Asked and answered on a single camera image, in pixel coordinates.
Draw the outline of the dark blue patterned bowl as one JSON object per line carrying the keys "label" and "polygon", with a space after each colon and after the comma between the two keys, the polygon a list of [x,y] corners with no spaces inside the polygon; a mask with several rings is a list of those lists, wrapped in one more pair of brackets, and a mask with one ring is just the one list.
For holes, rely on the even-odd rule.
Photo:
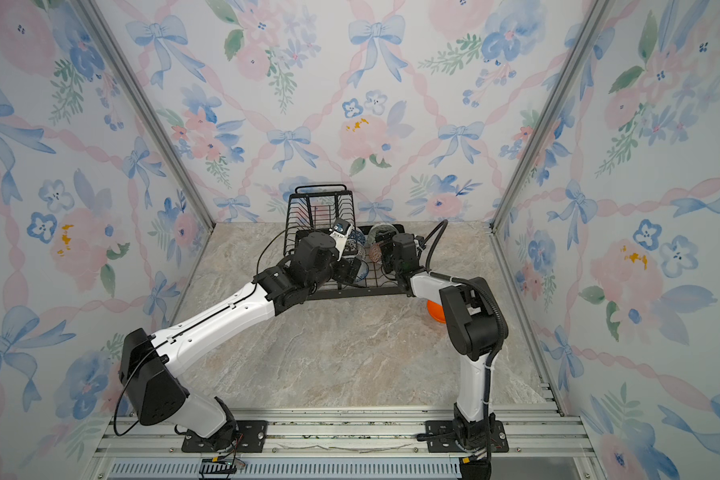
{"label": "dark blue patterned bowl", "polygon": [[346,252],[359,252],[366,245],[366,236],[361,230],[353,230],[345,243]]}

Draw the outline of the black wire dish rack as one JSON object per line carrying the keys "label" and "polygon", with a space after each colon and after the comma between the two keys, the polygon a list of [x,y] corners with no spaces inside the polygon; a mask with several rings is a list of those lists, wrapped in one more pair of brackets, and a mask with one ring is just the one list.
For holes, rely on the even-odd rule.
{"label": "black wire dish rack", "polygon": [[301,184],[283,194],[285,240],[283,252],[292,254],[312,232],[333,236],[343,249],[339,279],[318,289],[315,300],[401,295],[391,254],[392,237],[405,227],[391,221],[360,225],[353,192],[342,183]]}

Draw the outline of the orange bowl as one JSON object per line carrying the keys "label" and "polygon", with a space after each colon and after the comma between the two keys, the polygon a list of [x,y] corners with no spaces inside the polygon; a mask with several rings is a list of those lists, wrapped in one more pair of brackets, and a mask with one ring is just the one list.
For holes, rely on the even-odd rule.
{"label": "orange bowl", "polygon": [[445,325],[446,324],[446,315],[443,307],[435,302],[428,301],[427,302],[427,311],[429,315],[437,322]]}

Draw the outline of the red patterned bowl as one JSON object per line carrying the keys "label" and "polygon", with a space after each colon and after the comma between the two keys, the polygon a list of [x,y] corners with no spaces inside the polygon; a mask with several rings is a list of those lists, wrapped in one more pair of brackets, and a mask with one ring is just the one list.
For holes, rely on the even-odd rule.
{"label": "red patterned bowl", "polygon": [[377,264],[382,264],[388,250],[386,241],[375,242],[367,248],[368,258]]}

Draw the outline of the green patterned bowl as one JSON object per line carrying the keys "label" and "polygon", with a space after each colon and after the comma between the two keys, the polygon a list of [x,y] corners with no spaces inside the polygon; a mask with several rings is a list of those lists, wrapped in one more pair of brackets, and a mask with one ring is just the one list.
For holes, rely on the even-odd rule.
{"label": "green patterned bowl", "polygon": [[390,223],[377,223],[373,225],[367,235],[367,240],[371,243],[377,243],[381,240],[381,236],[384,234],[391,233],[395,235],[398,232],[397,228]]}

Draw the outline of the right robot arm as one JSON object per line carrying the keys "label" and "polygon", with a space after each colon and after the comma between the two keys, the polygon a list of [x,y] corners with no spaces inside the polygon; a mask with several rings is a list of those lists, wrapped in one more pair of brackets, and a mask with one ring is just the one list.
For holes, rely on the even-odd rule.
{"label": "right robot arm", "polygon": [[442,308],[448,338],[461,356],[453,436],[466,450],[490,452],[498,429],[491,398],[493,363],[508,337],[508,325],[485,279],[431,271],[421,261],[423,241],[411,233],[385,236],[382,264],[407,296]]}

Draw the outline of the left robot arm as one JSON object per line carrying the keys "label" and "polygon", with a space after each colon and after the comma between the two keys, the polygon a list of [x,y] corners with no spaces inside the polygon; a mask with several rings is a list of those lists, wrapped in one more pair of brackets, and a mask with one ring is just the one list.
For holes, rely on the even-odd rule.
{"label": "left robot arm", "polygon": [[229,407],[218,397],[181,383],[185,371],[246,329],[304,303],[345,266],[343,252],[353,225],[337,221],[311,231],[276,265],[258,271],[240,290],[196,316],[124,338],[119,378],[141,426],[164,422],[184,428],[206,447],[224,451],[240,436]]}

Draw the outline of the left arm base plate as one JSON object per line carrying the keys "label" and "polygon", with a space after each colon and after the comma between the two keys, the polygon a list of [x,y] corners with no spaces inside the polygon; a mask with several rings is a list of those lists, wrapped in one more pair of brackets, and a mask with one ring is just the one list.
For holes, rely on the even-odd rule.
{"label": "left arm base plate", "polygon": [[266,420],[233,420],[208,438],[192,430],[184,433],[183,453],[261,453],[267,438]]}

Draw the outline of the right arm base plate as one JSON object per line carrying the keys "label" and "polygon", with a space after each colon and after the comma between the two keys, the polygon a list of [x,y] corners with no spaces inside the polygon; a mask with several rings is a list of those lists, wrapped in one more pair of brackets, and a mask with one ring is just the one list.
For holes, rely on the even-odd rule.
{"label": "right arm base plate", "polygon": [[490,447],[491,453],[508,453],[508,437],[501,421],[493,421],[489,427],[485,421],[464,422],[429,420],[425,432],[416,440],[424,442],[429,453],[475,453]]}

